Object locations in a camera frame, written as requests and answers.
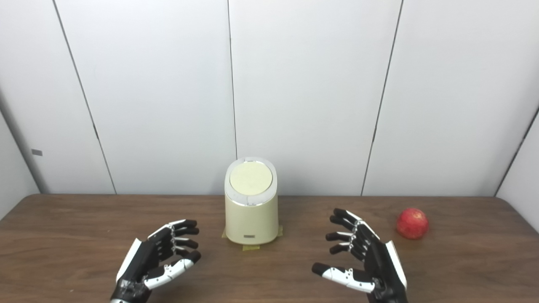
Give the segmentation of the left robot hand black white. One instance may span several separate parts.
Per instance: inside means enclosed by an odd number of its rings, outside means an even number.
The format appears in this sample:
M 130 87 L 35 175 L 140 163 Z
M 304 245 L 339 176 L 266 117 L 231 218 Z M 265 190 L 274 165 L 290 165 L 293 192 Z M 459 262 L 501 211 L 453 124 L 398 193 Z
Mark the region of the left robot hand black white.
M 154 289 L 173 281 L 200 259 L 197 221 L 181 219 L 164 224 L 146 240 L 136 238 L 125 256 L 110 297 L 112 303 L 146 303 Z

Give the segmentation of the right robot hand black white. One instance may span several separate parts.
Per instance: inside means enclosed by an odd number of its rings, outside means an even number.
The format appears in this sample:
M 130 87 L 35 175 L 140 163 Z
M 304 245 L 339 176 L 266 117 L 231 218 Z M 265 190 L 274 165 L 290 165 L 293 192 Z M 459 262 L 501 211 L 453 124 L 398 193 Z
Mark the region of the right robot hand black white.
M 363 270 L 314 263 L 312 272 L 347 288 L 364 292 L 370 303 L 407 303 L 407 280 L 393 241 L 383 243 L 362 218 L 335 208 L 330 217 L 348 232 L 326 234 L 327 241 L 340 242 L 329 249 L 332 255 L 350 253 L 363 263 Z

